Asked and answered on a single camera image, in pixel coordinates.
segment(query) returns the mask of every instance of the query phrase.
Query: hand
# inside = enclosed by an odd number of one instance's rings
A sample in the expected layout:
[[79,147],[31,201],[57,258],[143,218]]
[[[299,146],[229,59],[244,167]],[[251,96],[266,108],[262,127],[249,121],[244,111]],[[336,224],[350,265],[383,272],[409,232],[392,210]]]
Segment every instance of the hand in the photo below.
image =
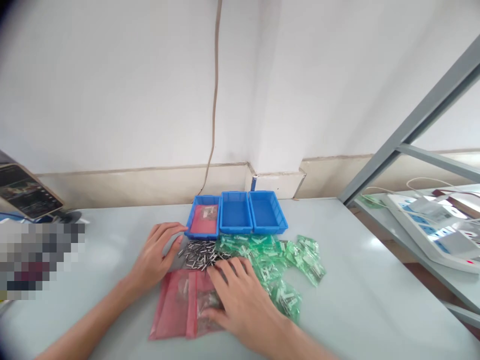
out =
[[225,311],[210,308],[202,316],[218,323],[254,352],[276,357],[279,344],[293,323],[274,306],[250,261],[233,257],[217,261],[215,266],[223,271],[227,282],[215,267],[210,266],[207,271]]
[[164,278],[179,252],[184,236],[177,236],[165,257],[162,255],[164,247],[173,235],[187,229],[179,222],[164,222],[151,229],[140,255],[125,278],[137,294],[143,294]]

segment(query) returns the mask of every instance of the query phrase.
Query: table surface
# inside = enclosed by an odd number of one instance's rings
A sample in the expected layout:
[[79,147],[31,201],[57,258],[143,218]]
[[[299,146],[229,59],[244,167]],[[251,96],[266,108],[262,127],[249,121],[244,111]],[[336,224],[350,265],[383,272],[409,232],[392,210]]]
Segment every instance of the table surface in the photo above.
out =
[[[480,185],[463,185],[457,186],[462,191],[478,192]],[[431,194],[434,189],[422,190],[425,194]],[[414,191],[400,191],[399,194],[405,196],[413,196]],[[374,195],[381,199],[383,194]],[[431,261],[425,253],[420,249],[417,243],[403,228],[398,220],[392,215],[389,209],[380,208],[372,209],[366,206],[358,199],[355,200],[355,206],[368,214],[381,228],[391,234],[393,239],[408,249],[418,262],[430,271],[437,279],[439,279],[447,288],[450,289],[460,300],[462,300],[470,309],[480,315],[480,276],[465,271],[456,270],[434,261]]]
[[[342,359],[480,357],[480,342],[340,201],[281,200],[280,205],[290,226],[280,238],[316,239],[327,270],[318,287],[294,268],[284,276],[302,294],[300,326],[314,339]],[[57,272],[35,300],[16,301],[1,318],[14,358],[31,359],[63,334],[128,273],[154,224],[185,223],[190,208],[83,210],[90,223],[78,262]],[[226,332],[148,341],[159,289],[120,316],[92,359],[261,358]]]

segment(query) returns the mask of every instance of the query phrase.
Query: blue plastic bin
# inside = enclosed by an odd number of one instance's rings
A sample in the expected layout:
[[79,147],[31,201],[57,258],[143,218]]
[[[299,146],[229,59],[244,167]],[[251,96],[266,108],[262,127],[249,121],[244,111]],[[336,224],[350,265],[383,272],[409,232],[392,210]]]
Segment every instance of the blue plastic bin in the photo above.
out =
[[220,206],[220,231],[222,233],[250,234],[252,232],[254,227],[247,192],[222,192]]
[[254,234],[283,234],[289,228],[274,191],[248,193]]
[[[194,221],[195,207],[197,205],[218,205],[215,233],[190,232],[190,227],[192,226],[192,222]],[[221,211],[222,211],[222,206],[220,204],[220,196],[212,196],[212,195],[195,196],[195,199],[193,200],[193,204],[191,205],[190,215],[188,216],[188,221],[186,223],[188,230],[185,231],[185,235],[189,239],[193,239],[193,240],[217,240],[217,238],[219,237],[220,214],[222,213]]]

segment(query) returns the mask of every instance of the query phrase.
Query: red anti-static bag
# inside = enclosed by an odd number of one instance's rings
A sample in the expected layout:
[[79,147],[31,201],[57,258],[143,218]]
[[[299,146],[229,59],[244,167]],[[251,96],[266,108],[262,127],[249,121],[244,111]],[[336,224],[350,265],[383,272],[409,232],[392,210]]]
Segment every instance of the red anti-static bag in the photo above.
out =
[[187,334],[190,270],[177,270],[165,275],[161,282],[149,340],[184,337]]
[[195,206],[190,232],[192,234],[215,234],[217,232],[218,211],[218,205]]
[[222,330],[215,322],[200,317],[208,308],[222,309],[222,304],[206,272],[182,269],[168,273],[161,284],[148,339],[195,339]]
[[190,274],[190,291],[188,294],[188,316],[186,338],[195,339],[205,334],[223,330],[216,322],[208,317],[201,317],[208,308],[223,309],[215,287],[208,273],[195,271]]

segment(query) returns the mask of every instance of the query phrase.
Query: white power strip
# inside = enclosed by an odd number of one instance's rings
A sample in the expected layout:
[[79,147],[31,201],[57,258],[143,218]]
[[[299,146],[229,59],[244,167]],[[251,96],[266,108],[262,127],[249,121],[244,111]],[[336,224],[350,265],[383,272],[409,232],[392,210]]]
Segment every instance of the white power strip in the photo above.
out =
[[[458,256],[453,256],[448,248],[443,243],[443,238],[452,239],[451,236],[456,230],[451,226],[436,229],[434,225],[423,217],[416,216],[401,212],[398,210],[412,211],[409,207],[416,199],[414,197],[383,194],[381,200],[386,206],[390,207],[390,212],[398,220],[398,222],[404,227],[407,233],[417,243],[417,245],[423,250],[426,256],[439,264],[445,265],[449,268],[461,270],[467,273],[480,274],[480,261],[476,259],[465,259]],[[477,234],[471,231],[461,231],[461,234],[455,235],[455,241],[458,239],[464,241],[462,246],[470,247],[471,250],[475,250],[478,247],[478,243],[475,241]]]

